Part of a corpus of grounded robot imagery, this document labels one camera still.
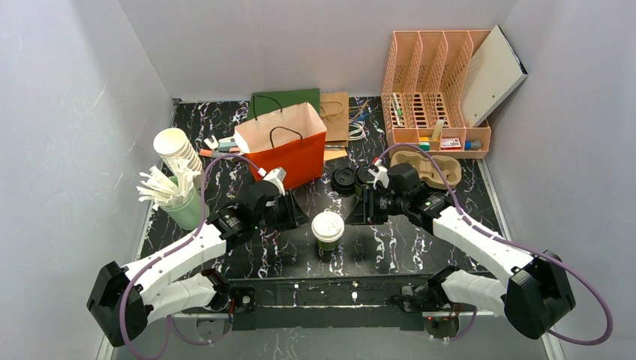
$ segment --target stack of cups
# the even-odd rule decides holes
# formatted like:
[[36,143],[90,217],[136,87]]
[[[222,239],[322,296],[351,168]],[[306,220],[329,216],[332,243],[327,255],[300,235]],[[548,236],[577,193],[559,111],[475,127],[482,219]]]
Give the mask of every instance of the stack of cups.
[[[201,188],[203,181],[203,164],[183,130],[177,128],[163,130],[154,137],[152,145],[169,168],[170,160],[187,160],[187,167],[192,171],[199,172],[199,175],[194,178],[194,186],[197,189]],[[170,170],[173,174],[176,171],[176,169],[172,168]]]

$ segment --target orange paper bag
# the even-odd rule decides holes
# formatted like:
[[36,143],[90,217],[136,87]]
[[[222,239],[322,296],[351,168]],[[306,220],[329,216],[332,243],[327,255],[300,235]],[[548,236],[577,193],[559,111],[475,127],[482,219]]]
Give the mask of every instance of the orange paper bag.
[[[282,167],[283,184],[292,189],[323,174],[327,128],[309,103],[259,115],[234,127],[236,145],[267,172]],[[250,166],[255,179],[261,176]]]

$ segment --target bag handle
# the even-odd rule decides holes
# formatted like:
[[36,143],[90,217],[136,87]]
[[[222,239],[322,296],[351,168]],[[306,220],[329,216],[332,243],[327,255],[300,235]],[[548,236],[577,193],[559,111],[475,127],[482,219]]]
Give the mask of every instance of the bag handle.
[[265,95],[252,95],[252,111],[254,112],[254,120],[258,122],[258,117],[257,117],[257,103],[256,101],[254,101],[254,98],[268,98],[269,100],[274,101],[276,104],[278,104],[278,107],[280,107],[280,112],[283,112],[283,106],[281,105],[281,103],[278,102],[278,100],[274,99],[273,97],[269,97],[269,96],[265,96]]
[[288,128],[288,127],[284,127],[284,126],[277,126],[277,127],[274,127],[273,129],[271,129],[269,131],[269,142],[271,143],[271,148],[272,149],[274,148],[274,137],[273,137],[273,134],[274,134],[274,130],[276,130],[276,129],[285,129],[287,131],[291,131],[294,134],[297,134],[300,137],[300,140],[302,140],[302,134],[299,133],[298,131],[294,131],[294,130],[292,130],[292,129]]

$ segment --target green cup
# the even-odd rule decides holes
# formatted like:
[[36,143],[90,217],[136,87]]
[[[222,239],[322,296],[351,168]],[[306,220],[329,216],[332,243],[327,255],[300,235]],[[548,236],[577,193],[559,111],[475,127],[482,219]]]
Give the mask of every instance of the green cup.
[[[171,176],[170,180],[177,183],[176,176]],[[181,227],[183,230],[194,230],[201,222],[201,195],[196,188],[193,188],[187,199],[181,204],[172,208],[161,208]],[[210,215],[210,208],[205,205],[205,217]]]

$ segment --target white wall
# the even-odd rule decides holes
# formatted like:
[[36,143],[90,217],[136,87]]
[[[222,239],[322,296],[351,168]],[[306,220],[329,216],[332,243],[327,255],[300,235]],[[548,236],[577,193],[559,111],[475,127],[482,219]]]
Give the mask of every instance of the white wall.
[[492,29],[510,0],[119,0],[173,98],[379,95],[393,30]]
[[116,0],[0,4],[0,357],[94,359],[86,301],[130,261],[172,101]]
[[[604,294],[616,321],[567,359],[633,359],[636,259],[636,3],[521,0],[503,30],[529,72],[493,121],[487,157],[514,240],[550,248]],[[601,308],[576,280],[556,327],[592,339]]]

